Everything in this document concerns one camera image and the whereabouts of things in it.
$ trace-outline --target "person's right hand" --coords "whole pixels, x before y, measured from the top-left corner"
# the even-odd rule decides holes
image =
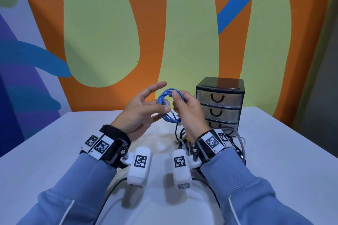
[[[180,91],[183,94],[186,104],[176,90],[173,90],[171,95],[174,99],[174,111],[181,117],[182,125],[189,141],[195,144],[195,141],[203,133],[210,130],[210,127],[205,121],[205,116],[201,109],[199,101],[187,91]]]

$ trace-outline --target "light blue sweatshirt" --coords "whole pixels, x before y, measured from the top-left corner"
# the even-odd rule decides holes
[[[254,176],[233,148],[219,152],[201,170],[228,225],[312,224],[278,201],[270,183]],[[17,225],[92,225],[115,175],[115,168],[81,154]]]

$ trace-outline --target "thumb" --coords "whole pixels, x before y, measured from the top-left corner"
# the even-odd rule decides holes
[[[177,108],[179,110],[184,109],[187,105],[184,103],[184,101],[182,100],[181,95],[179,94],[178,91],[176,90],[172,90],[171,92],[171,97],[174,99],[175,101],[175,105],[177,106]]]
[[[153,104],[153,105],[146,105],[142,106],[140,115],[141,116],[151,116],[152,114],[167,114],[171,111],[170,106],[161,105],[161,104]]]

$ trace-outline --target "plastic drawer organizer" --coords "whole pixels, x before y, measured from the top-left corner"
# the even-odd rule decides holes
[[[238,130],[244,94],[242,79],[206,77],[196,86],[196,98],[211,128]]]

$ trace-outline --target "black lid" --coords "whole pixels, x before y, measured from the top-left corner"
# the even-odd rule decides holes
[[[205,77],[197,86],[197,90],[216,92],[216,93],[232,93],[244,94],[243,79],[236,78],[212,78]]]

